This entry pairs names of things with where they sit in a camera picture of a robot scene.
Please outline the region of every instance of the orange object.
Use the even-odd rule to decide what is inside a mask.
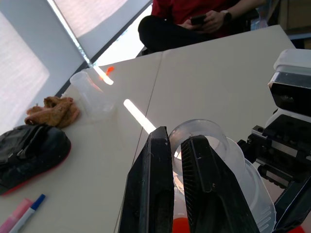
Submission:
[[[295,229],[291,230],[289,233],[305,233],[301,226],[296,227]]]
[[[190,227],[186,217],[173,220],[173,233],[190,233]]]
[[[108,76],[110,74],[110,72],[114,71],[114,67],[109,67],[106,71],[106,75]]]

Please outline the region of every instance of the person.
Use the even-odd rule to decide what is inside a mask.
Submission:
[[[150,52],[164,51],[241,32],[238,18],[265,0],[154,0],[142,19],[139,37]],[[205,14],[204,23],[191,17]]]

